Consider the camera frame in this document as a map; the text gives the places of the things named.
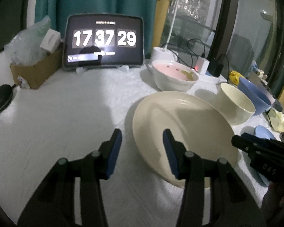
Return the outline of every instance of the white charger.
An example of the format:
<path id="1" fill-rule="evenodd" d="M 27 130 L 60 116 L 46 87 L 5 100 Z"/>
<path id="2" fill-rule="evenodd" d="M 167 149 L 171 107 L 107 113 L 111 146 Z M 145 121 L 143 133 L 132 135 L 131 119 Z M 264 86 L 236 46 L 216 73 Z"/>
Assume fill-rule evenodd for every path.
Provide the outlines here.
<path id="1" fill-rule="evenodd" d="M 197 71 L 198 74 L 200 75 L 205 75 L 207 68 L 209 65 L 209 61 L 206 60 L 205 58 L 198 57 L 195 70 Z"/>
<path id="2" fill-rule="evenodd" d="M 61 33 L 53 29 L 49 29 L 42 40 L 41 48 L 52 54 L 56 51 L 61 43 Z"/>

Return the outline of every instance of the clear plastic packaging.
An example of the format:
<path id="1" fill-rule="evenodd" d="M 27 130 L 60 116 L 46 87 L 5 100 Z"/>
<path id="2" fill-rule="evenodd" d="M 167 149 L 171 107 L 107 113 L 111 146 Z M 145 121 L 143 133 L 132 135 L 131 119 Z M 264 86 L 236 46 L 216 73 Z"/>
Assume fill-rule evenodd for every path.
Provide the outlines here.
<path id="1" fill-rule="evenodd" d="M 40 44 L 51 27 L 51 19 L 45 16 L 40 22 L 20 31 L 7 45 L 4 51 L 12 64 L 33 66 L 46 57 L 46 51 Z"/>

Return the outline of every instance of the clock digit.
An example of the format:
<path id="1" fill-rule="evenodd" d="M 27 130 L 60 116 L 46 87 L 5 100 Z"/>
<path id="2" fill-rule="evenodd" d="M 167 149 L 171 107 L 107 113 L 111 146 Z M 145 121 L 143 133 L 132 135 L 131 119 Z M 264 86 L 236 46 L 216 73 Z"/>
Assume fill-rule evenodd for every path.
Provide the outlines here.
<path id="1" fill-rule="evenodd" d="M 98 39 L 95 40 L 96 44 L 98 46 L 102 46 L 104 44 L 104 31 L 103 30 L 96 31 L 96 36 L 98 36 Z"/>
<path id="2" fill-rule="evenodd" d="M 118 45 L 126 46 L 126 42 L 124 41 L 126 38 L 126 32 L 125 31 L 119 31 L 118 36 L 122 36 L 121 39 L 118 41 Z"/>
<path id="3" fill-rule="evenodd" d="M 127 43 L 129 46 L 134 46 L 136 44 L 136 34 L 133 31 L 127 33 Z"/>
<path id="4" fill-rule="evenodd" d="M 83 34 L 87 35 L 86 39 L 83 42 L 83 46 L 86 46 L 88 44 L 88 41 L 90 40 L 92 34 L 93 34 L 93 31 L 92 30 L 86 30 L 86 31 L 83 31 Z"/>
<path id="5" fill-rule="evenodd" d="M 81 31 L 77 31 L 74 35 L 75 38 L 77 38 L 76 40 L 76 46 L 80 47 L 80 36 L 81 36 Z"/>
<path id="6" fill-rule="evenodd" d="M 106 45 L 109 45 L 111 43 L 111 40 L 113 39 L 113 37 L 115 35 L 115 31 L 114 30 L 106 30 L 105 33 L 109 34 L 109 37 L 106 41 Z"/>

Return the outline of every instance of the white tablecloth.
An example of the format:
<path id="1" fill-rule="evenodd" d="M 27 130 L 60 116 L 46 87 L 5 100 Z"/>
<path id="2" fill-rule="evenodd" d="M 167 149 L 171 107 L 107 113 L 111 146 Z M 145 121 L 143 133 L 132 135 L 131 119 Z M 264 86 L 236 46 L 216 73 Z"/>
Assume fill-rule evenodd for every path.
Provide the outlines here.
<path id="1" fill-rule="evenodd" d="M 1 53 L 0 85 L 13 84 L 8 65 Z M 59 70 L 38 90 L 16 90 L 11 105 L 0 115 L 0 205 L 14 222 L 60 157 L 84 157 L 117 127 L 123 143 L 115 172 L 108 181 L 101 181 L 109 226 L 176 225 L 183 190 L 148 168 L 132 133 L 137 105 L 158 91 L 145 67 L 127 73 L 94 69 L 82 75 Z M 216 85 L 199 81 L 188 93 L 210 103 L 216 92 Z M 260 124 L 269 129 L 260 115 L 233 130 L 236 134 L 253 132 Z M 267 188 L 246 161 L 248 156 L 239 152 L 235 169 L 260 205 Z"/>

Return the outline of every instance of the beige plate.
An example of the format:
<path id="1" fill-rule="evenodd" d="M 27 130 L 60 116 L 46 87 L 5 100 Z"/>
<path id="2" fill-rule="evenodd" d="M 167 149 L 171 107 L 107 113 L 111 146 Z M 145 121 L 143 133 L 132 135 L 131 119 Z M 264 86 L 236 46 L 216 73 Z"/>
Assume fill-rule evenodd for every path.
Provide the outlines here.
<path id="1" fill-rule="evenodd" d="M 171 173 L 163 131 L 170 129 L 177 141 L 202 158 L 225 157 L 232 166 L 238 149 L 231 145 L 233 130 L 225 118 L 205 101 L 176 91 L 163 91 L 147 96 L 133 117 L 133 135 L 146 163 L 163 179 L 184 187 Z"/>

